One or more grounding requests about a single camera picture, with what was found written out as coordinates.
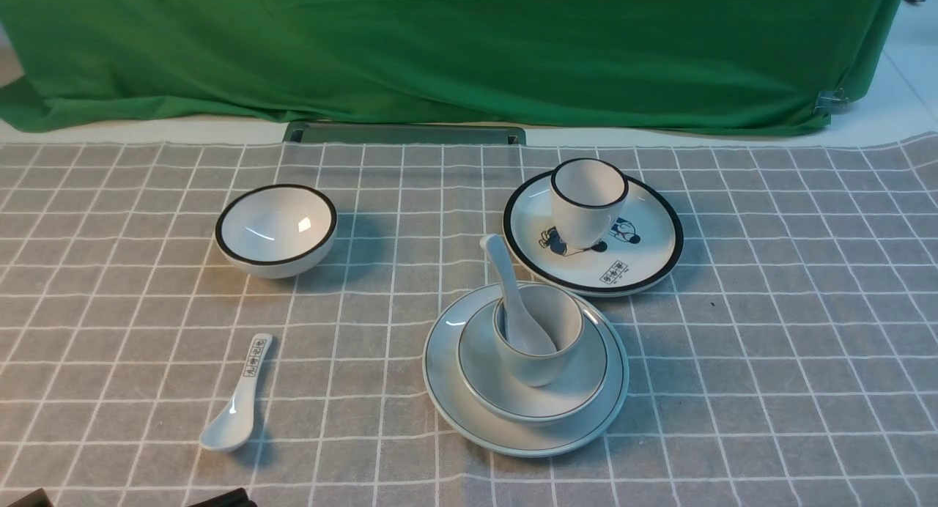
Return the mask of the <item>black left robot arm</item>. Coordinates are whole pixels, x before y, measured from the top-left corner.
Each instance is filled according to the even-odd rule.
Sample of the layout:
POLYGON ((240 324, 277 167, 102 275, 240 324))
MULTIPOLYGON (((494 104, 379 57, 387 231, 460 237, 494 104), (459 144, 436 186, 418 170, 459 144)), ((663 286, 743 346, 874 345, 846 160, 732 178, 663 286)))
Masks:
MULTIPOLYGON (((18 498, 9 506, 53 506, 49 496, 43 488, 38 488, 26 496, 18 498)), ((237 488, 226 492, 220 496, 215 496, 192 504, 192 506, 257 506, 255 501, 251 500, 245 488, 237 488)))

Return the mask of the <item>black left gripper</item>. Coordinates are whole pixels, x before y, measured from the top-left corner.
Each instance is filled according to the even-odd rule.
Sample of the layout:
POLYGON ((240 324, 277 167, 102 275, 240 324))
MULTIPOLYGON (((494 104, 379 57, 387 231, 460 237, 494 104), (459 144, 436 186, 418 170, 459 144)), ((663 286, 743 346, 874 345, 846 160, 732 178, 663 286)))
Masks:
POLYGON ((191 507, 257 507, 257 503, 248 496, 245 488, 235 488, 220 496, 191 504, 191 507))

